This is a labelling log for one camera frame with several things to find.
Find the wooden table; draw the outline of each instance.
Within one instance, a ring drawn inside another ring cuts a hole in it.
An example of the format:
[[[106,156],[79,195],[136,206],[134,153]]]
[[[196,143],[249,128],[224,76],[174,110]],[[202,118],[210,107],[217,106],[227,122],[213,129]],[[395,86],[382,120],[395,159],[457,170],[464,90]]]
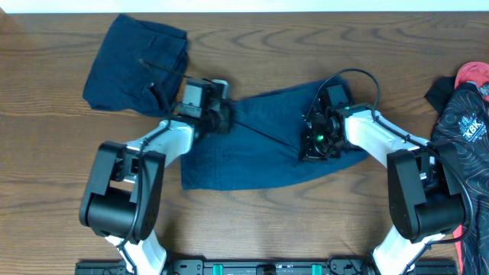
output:
[[[425,138],[437,119],[423,98],[432,81],[489,56],[482,13],[134,16],[188,30],[188,74],[230,79],[235,99],[368,70],[383,86],[384,116]],[[93,111],[81,97],[115,17],[0,14],[2,274],[69,274],[79,260],[118,257],[80,225],[80,200],[97,147],[138,138],[158,119]],[[370,80],[345,77],[357,102],[374,99]],[[386,180],[370,158],[287,188],[183,191],[176,163],[165,171],[155,230],[166,248],[209,259],[364,255],[392,225]],[[455,249],[427,255],[455,258]]]

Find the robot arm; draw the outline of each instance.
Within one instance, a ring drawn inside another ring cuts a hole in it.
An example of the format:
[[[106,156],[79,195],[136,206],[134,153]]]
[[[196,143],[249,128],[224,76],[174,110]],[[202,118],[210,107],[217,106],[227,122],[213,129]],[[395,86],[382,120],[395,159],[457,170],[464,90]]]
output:
[[[167,252],[153,228],[164,168],[189,152],[206,134],[229,132],[231,109],[227,97],[226,81],[189,79],[178,115],[161,121],[135,141],[108,141],[100,146],[79,220],[119,249],[127,271],[151,275],[163,270]],[[111,181],[133,183],[134,190],[118,189],[111,186]]]
[[[431,241],[442,239],[466,224],[465,197],[447,167],[419,146],[428,145],[461,174],[457,152],[450,143],[409,135],[372,107],[354,105],[342,86],[326,89],[306,117],[303,160],[340,158],[350,150],[366,150],[387,168],[389,209],[393,227],[374,249],[370,273],[400,274],[412,270],[416,259]],[[400,136],[409,136],[406,140]]]

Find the red object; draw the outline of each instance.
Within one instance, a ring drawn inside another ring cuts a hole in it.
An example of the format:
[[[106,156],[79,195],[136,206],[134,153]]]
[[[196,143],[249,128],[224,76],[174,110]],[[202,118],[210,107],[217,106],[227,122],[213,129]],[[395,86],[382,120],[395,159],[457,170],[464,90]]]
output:
[[[462,66],[455,78],[455,88],[457,89],[460,84],[469,81],[475,83],[478,88],[489,83],[489,64],[475,61]]]
[[[461,236],[461,225],[453,231],[453,238],[458,238]],[[455,243],[455,249],[458,256],[458,265],[460,265],[460,272],[464,273],[464,261],[461,259],[461,241]]]

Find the cable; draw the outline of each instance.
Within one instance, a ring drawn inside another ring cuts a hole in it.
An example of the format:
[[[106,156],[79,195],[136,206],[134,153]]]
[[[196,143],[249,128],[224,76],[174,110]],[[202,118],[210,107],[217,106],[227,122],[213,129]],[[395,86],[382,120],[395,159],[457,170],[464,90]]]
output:
[[[431,245],[428,245],[428,243],[426,243],[425,246],[418,252],[418,254],[416,254],[416,256],[414,256],[414,258],[406,265],[406,267],[404,267],[401,275],[406,275],[411,266],[415,264],[428,249],[431,250]]]
[[[136,267],[136,264],[134,261],[129,257],[129,253],[125,249],[125,244],[128,243],[129,238],[132,237],[134,234],[134,229],[136,227],[136,223],[138,222],[139,218],[139,212],[141,211],[141,198],[142,198],[142,192],[143,192],[143,179],[142,179],[142,170],[143,170],[143,152],[144,148],[146,147],[147,142],[144,142],[141,145],[141,148],[139,150],[138,154],[138,162],[139,162],[139,169],[138,169],[138,197],[136,198],[136,209],[134,213],[134,217],[132,218],[132,223],[131,227],[129,228],[129,232],[125,235],[124,239],[116,246],[117,249],[122,252],[124,255],[125,259],[129,262],[129,264],[132,266],[132,271],[135,275],[138,275],[138,268]]]
[[[329,82],[331,79],[334,79],[335,77],[341,75],[342,73],[347,73],[347,72],[363,73],[364,75],[370,77],[374,81],[375,86],[377,87],[377,98],[375,99],[375,102],[374,102],[374,108],[377,108],[377,105],[379,104],[379,101],[381,100],[381,86],[379,85],[379,82],[375,79],[375,77],[371,73],[369,73],[365,70],[357,69],[357,68],[349,68],[349,69],[343,69],[343,70],[333,74],[332,76],[330,76],[327,80],[325,80],[321,84],[321,86],[318,88],[318,91],[316,92],[316,95],[314,96],[313,103],[309,107],[309,111],[307,112],[307,115],[305,118],[308,118],[309,115],[311,114],[311,111],[313,110],[314,102],[316,102],[318,95],[319,95],[319,92],[321,92],[322,87],[324,87],[324,85],[326,85],[326,83]]]

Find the navy blue cloth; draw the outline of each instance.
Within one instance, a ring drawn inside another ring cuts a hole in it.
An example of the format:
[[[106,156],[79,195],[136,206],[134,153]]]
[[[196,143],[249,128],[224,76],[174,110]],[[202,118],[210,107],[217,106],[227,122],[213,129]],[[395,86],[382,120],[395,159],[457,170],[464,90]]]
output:
[[[97,110],[165,116],[164,101],[171,105],[175,99],[189,61],[188,45],[185,31],[119,15],[93,62],[83,98]]]
[[[344,83],[335,79],[329,86]],[[184,189],[263,189],[289,186],[365,159],[351,151],[338,160],[302,162],[303,119],[322,81],[243,99],[233,106],[230,134],[211,134],[181,157]]]

